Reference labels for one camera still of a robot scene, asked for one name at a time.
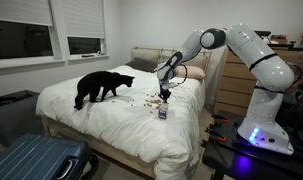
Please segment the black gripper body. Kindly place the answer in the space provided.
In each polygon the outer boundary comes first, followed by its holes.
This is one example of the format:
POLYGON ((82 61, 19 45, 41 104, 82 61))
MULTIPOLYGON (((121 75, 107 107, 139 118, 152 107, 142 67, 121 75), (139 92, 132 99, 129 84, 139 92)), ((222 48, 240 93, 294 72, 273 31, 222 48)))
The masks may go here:
POLYGON ((160 88, 159 97, 160 97, 164 102, 166 102, 166 101, 168 100, 168 98, 170 97, 170 95, 171 95, 171 92, 170 92, 168 89, 160 88))

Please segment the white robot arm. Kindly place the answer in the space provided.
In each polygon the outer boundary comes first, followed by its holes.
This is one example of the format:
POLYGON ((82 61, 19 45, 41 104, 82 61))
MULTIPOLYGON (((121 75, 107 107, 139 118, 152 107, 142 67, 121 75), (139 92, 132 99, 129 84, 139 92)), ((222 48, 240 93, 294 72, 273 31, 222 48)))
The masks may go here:
POLYGON ((170 89, 176 86, 172 79, 182 63, 196 57, 201 49, 212 50, 222 46, 231 49, 257 79, 246 116, 237 133, 255 147, 293 154, 289 135, 276 122, 276 116, 285 90, 294 83, 294 72, 257 33, 242 23, 229 29, 193 31, 179 51, 157 66, 159 97, 162 100, 170 97, 170 89))

